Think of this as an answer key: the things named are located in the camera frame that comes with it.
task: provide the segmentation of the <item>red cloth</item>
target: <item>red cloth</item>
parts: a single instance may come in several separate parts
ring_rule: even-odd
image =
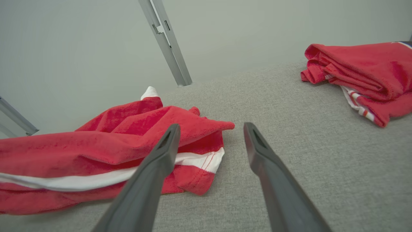
[[[173,123],[180,124],[180,143],[162,193],[204,194],[224,153],[222,131],[234,124],[146,97],[113,107],[74,132],[0,140],[0,213],[40,213],[116,197]]]
[[[310,45],[302,81],[328,80],[342,88],[353,108],[380,127],[412,112],[412,47],[408,42],[351,47]]]

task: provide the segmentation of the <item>metal frame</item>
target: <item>metal frame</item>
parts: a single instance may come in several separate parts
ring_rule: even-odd
[[[13,120],[17,125],[19,125],[23,130],[26,131],[26,135],[33,135],[39,130],[33,126],[23,115],[21,115],[15,108],[13,108],[4,98],[0,96],[0,111],[3,112],[7,117]],[[4,130],[7,134],[10,134],[8,129]]]
[[[186,63],[183,59],[182,52],[180,51],[175,33],[173,32],[172,25],[167,17],[162,0],[153,0],[153,4],[156,8],[159,19],[162,22],[165,31],[164,33],[157,30],[160,23],[150,0],[139,0],[139,3],[177,85],[190,85],[192,83],[192,79],[190,78],[189,71],[187,70]]]

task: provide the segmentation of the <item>red and white striped edge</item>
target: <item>red and white striped edge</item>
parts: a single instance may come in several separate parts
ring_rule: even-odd
[[[201,170],[216,173],[225,151],[220,148],[217,152],[195,154],[182,152],[176,155],[175,165],[195,166]],[[108,173],[90,176],[63,176],[57,178],[38,178],[22,175],[0,173],[0,182],[13,183],[31,189],[49,189],[58,192],[80,192],[102,188],[128,180],[138,167],[115,170]]]
[[[346,86],[341,86],[343,94],[345,95],[346,100],[348,101],[349,105],[358,111],[358,113],[362,116],[364,116],[365,118],[371,120],[372,122],[375,122],[375,115],[370,112],[370,110],[359,104],[356,99],[361,96],[360,94],[358,94],[354,89],[346,87]]]

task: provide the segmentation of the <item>folded red towel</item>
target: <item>folded red towel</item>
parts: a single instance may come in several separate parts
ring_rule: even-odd
[[[175,169],[162,193],[204,194],[224,154],[231,122],[163,107],[149,87],[141,101],[113,107],[75,132],[0,140],[0,213],[32,214],[114,198],[167,128],[180,124]]]
[[[310,45],[302,81],[340,85],[348,103],[380,127],[412,112],[412,42]]]

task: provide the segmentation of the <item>crumpled red towel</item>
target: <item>crumpled red towel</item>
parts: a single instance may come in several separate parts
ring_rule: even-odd
[[[310,45],[302,81],[340,85],[348,103],[380,127],[412,112],[412,42]]]
[[[141,101],[108,109],[74,132],[0,140],[0,213],[32,214],[114,198],[167,128],[180,124],[179,150],[162,193],[204,194],[224,154],[231,122],[196,107],[163,107],[149,87]]]

